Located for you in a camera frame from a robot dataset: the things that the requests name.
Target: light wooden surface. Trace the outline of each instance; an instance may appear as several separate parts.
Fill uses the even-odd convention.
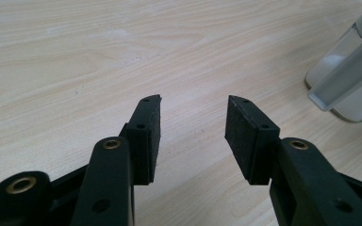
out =
[[[362,123],[321,112],[304,85],[361,13],[362,0],[0,1],[0,181],[83,166],[159,93],[156,180],[136,187],[137,224],[277,225],[269,187],[243,180],[223,138],[227,97],[362,180]]]

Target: black mechanical linkage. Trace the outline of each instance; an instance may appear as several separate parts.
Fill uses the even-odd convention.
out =
[[[252,102],[230,96],[225,138],[250,185],[267,185],[280,225],[362,225],[362,182],[339,174],[312,143],[278,138]]]
[[[90,164],[54,182],[39,171],[0,184],[0,225],[134,225],[134,185],[154,181],[159,95],[140,100],[118,137],[99,141]]]

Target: wooden table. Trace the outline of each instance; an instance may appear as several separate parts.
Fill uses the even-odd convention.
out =
[[[228,95],[362,180],[362,123],[321,112],[304,85],[361,14],[357,0],[0,1],[0,181],[87,164],[139,99],[161,94],[137,225],[276,225],[269,187],[244,181],[223,138]]]

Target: hole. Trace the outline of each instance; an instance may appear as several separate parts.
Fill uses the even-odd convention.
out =
[[[302,142],[300,140],[291,140],[289,145],[292,146],[293,148],[299,149],[299,150],[308,149],[308,145],[305,142]]]
[[[31,189],[37,183],[35,177],[23,177],[10,183],[7,187],[8,194],[20,194]]]
[[[117,140],[117,139],[111,139],[111,140],[108,140],[104,143],[104,148],[105,149],[116,149],[118,147],[120,147],[122,143],[120,142],[120,140]]]
[[[110,207],[110,200],[102,199],[95,202],[92,206],[92,211],[100,214],[105,212]]]
[[[352,213],[353,208],[341,198],[337,198],[331,202],[338,210],[345,212],[345,213]]]
[[[13,188],[17,189],[17,190],[20,190],[20,189],[24,189],[25,187],[28,187],[30,184],[31,184],[31,182],[29,180],[23,180],[23,181],[20,181],[20,182],[16,183],[13,186]]]

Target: white plastic container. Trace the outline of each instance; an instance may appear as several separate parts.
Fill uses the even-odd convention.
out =
[[[306,75],[309,98],[324,111],[362,121],[362,16]]]

